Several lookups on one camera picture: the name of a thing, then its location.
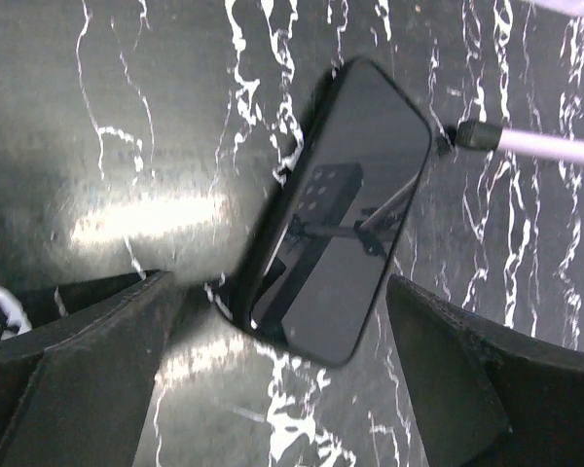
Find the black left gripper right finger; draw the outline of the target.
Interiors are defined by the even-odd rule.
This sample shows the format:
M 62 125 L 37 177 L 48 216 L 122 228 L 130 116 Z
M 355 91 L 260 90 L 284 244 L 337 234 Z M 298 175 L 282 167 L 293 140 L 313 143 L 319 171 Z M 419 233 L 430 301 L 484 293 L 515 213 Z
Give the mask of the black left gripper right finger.
M 584 353 L 394 274 L 385 300 L 431 466 L 584 466 Z

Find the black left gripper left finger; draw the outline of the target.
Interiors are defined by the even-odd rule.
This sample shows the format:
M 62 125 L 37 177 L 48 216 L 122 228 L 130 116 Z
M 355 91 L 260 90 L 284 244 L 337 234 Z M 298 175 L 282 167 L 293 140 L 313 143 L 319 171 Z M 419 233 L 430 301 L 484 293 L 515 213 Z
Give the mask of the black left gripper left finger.
M 168 271 L 23 292 L 0 310 L 0 466 L 129 466 L 175 318 Z

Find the lilac tripod stand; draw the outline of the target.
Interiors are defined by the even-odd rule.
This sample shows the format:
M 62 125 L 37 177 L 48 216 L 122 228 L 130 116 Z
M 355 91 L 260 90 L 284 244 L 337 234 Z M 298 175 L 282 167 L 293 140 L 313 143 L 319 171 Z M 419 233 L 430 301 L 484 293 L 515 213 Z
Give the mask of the lilac tripod stand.
M 467 120 L 458 124 L 452 141 L 463 149 L 510 151 L 532 158 L 584 165 L 584 139 L 574 137 L 572 126 L 581 109 L 579 90 L 584 66 L 584 1 L 539 1 L 537 4 L 570 16 L 569 24 L 578 27 L 572 38 L 564 38 L 560 53 L 564 55 L 564 51 L 570 49 L 567 84 L 573 93 L 565 92 L 561 95 L 559 110 L 561 131 L 565 136 Z

